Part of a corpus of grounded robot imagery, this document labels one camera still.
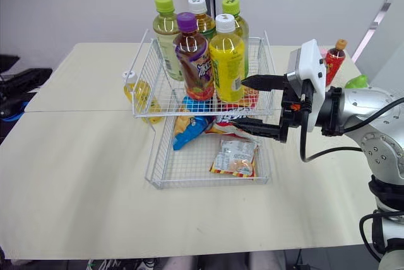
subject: blue chip bag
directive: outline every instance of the blue chip bag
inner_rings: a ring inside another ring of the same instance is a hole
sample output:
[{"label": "blue chip bag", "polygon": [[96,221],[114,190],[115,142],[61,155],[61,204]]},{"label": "blue chip bag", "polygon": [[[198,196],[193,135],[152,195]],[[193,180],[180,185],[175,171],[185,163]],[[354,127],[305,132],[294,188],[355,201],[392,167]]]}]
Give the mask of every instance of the blue chip bag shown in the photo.
[{"label": "blue chip bag", "polygon": [[[185,96],[182,104],[182,112],[208,112],[211,109],[211,100],[196,101]],[[174,124],[173,149],[180,150],[186,143],[198,137],[212,122],[213,117],[209,115],[179,115]]]}]

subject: purple-capped bottle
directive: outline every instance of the purple-capped bottle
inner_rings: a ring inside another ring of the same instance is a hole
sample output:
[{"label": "purple-capped bottle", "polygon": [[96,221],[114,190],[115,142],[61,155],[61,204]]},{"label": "purple-capped bottle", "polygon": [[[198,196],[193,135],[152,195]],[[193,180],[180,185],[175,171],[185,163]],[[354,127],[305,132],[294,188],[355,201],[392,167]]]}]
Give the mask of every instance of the purple-capped bottle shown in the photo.
[{"label": "purple-capped bottle", "polygon": [[198,33],[193,13],[177,15],[181,32],[174,39],[175,53],[181,63],[187,96],[194,100],[209,100],[215,91],[208,41]]}]

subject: white bottle cap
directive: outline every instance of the white bottle cap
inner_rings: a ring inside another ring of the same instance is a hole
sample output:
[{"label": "white bottle cap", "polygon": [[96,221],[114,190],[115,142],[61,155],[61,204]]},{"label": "white bottle cap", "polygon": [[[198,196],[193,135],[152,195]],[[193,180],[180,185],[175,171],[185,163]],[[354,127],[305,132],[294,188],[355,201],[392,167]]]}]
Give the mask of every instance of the white bottle cap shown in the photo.
[{"label": "white bottle cap", "polygon": [[124,83],[126,82],[126,78],[128,78],[128,81],[126,82],[127,84],[135,84],[138,80],[138,75],[136,74],[136,72],[131,71],[128,77],[128,73],[129,71],[125,71],[124,73],[122,73],[122,79],[124,80]]},{"label": "white bottle cap", "polygon": [[222,13],[216,16],[216,31],[221,33],[233,32],[235,30],[234,16]]},{"label": "white bottle cap", "polygon": [[199,15],[208,11],[205,0],[188,0],[188,7],[190,12],[194,15]]}]

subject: bottle cap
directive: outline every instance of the bottle cap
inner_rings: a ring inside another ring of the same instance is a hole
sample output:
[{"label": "bottle cap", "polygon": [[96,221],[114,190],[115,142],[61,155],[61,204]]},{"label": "bottle cap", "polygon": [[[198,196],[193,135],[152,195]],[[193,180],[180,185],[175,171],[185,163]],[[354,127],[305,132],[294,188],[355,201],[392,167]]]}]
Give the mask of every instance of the bottle cap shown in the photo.
[{"label": "bottle cap", "polygon": [[231,15],[237,15],[240,12],[239,0],[223,0],[222,1],[223,13],[230,13]]},{"label": "bottle cap", "polygon": [[189,11],[198,15],[208,11],[205,0],[188,0]]},{"label": "bottle cap", "polygon": [[126,78],[128,78],[128,82],[126,82],[127,84],[135,84],[136,81],[138,80],[138,75],[134,71],[131,71],[131,72],[125,71],[124,73],[122,73],[122,79],[124,80],[124,83],[126,81]]},{"label": "bottle cap", "polygon": [[194,32],[198,29],[196,18],[193,13],[179,13],[177,15],[177,23],[180,32]]},{"label": "bottle cap", "polygon": [[235,30],[234,17],[228,13],[216,16],[216,31],[221,33],[233,32]]},{"label": "bottle cap", "polygon": [[154,0],[154,3],[159,13],[172,13],[175,10],[172,0]]},{"label": "bottle cap", "polygon": [[342,38],[336,41],[335,48],[343,50],[347,46],[348,41],[343,40]]}]

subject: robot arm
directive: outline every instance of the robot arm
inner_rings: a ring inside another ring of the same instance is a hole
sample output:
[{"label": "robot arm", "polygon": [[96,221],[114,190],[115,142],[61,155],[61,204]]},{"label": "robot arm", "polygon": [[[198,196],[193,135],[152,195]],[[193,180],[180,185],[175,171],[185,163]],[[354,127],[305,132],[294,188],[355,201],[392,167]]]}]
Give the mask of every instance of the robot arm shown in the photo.
[{"label": "robot arm", "polygon": [[[365,153],[372,170],[369,188],[377,210],[360,221],[360,232],[369,252],[381,261],[379,270],[404,269],[404,114],[395,99],[378,88],[342,89],[325,92],[325,66],[315,40],[291,53],[289,72],[283,76],[250,76],[242,84],[257,90],[282,90],[282,112],[278,125],[241,118],[234,124],[257,136],[287,140],[289,127],[301,126],[300,157],[311,161],[326,153],[354,150]],[[341,147],[306,157],[306,133],[321,127],[325,136],[352,138],[359,147]],[[372,219],[371,249],[363,232]]]}]

